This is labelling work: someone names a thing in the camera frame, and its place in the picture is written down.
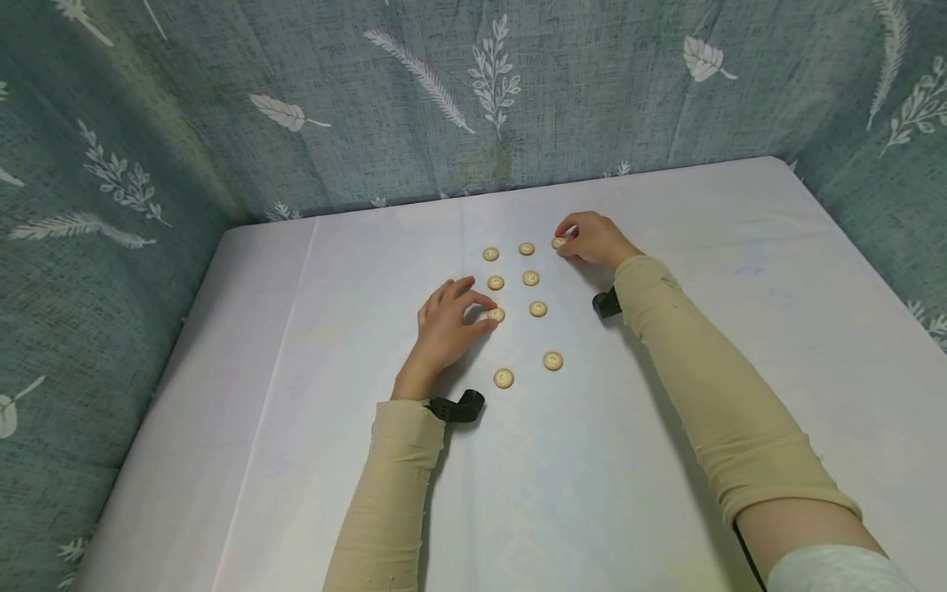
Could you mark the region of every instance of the white sleeve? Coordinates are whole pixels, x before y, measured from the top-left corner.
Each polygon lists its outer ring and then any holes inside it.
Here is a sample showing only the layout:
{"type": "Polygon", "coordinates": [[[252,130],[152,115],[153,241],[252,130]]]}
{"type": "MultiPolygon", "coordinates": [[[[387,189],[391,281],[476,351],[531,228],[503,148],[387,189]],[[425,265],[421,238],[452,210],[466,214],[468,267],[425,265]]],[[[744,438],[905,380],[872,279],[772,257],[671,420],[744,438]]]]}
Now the white sleeve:
{"type": "Polygon", "coordinates": [[[798,548],[770,572],[769,592],[918,592],[890,559],[866,548],[798,548]]]}

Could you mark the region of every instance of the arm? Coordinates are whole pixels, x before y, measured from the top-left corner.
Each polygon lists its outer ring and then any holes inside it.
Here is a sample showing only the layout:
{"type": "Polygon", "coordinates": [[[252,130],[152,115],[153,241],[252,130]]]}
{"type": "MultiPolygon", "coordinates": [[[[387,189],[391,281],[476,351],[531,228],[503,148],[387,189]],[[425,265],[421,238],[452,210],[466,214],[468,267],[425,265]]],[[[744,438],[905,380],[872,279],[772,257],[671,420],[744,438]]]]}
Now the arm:
{"type": "Polygon", "coordinates": [[[418,590],[421,526],[431,471],[444,444],[444,422],[424,407],[438,374],[496,328],[467,326],[472,305],[496,308],[470,290],[474,278],[448,280],[418,312],[418,342],[380,403],[368,460],[335,543],[323,592],[418,590]]]}
{"type": "Polygon", "coordinates": [[[573,227],[559,254],[615,270],[625,322],[648,348],[724,521],[740,527],[763,579],[780,558],[803,547],[884,553],[786,407],[668,268],[595,212],[567,217],[556,234],[573,227]]]}

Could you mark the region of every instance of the white table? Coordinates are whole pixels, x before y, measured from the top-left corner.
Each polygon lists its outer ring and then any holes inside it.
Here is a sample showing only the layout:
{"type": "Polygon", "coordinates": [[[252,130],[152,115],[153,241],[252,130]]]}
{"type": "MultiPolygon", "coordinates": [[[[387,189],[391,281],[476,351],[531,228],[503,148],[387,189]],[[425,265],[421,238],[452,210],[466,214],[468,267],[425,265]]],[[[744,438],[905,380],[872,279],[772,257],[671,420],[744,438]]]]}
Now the white table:
{"type": "Polygon", "coordinates": [[[753,589],[647,355],[591,309],[609,278],[549,246],[577,209],[670,266],[891,557],[938,589],[947,356],[787,167],[758,158],[229,231],[74,590],[320,589],[415,311],[465,274],[506,278],[507,319],[445,380],[488,403],[449,440],[427,590],[753,589]]]}

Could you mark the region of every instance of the forearm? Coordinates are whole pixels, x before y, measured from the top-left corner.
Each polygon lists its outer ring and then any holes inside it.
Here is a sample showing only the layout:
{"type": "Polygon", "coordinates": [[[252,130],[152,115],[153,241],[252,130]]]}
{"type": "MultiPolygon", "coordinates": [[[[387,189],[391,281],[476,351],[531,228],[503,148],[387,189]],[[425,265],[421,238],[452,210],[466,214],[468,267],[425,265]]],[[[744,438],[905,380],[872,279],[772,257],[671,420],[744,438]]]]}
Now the forearm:
{"type": "Polygon", "coordinates": [[[418,589],[424,503],[443,443],[444,422],[422,403],[378,404],[324,592],[418,589]]]}
{"type": "Polygon", "coordinates": [[[799,497],[861,517],[773,390],[693,305],[660,261],[626,260],[616,270],[625,322],[648,348],[732,526],[743,509],[799,497]]]}

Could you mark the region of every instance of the fabric backdrop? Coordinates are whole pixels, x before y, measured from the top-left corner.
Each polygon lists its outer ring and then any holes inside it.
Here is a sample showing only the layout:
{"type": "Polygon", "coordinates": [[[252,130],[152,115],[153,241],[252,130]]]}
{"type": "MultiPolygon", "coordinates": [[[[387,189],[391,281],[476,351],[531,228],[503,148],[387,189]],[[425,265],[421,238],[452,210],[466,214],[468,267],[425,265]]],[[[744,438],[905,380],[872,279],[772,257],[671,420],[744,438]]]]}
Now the fabric backdrop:
{"type": "Polygon", "coordinates": [[[234,225],[774,154],[947,348],[944,2],[3,15],[4,590],[69,586],[234,225]]]}

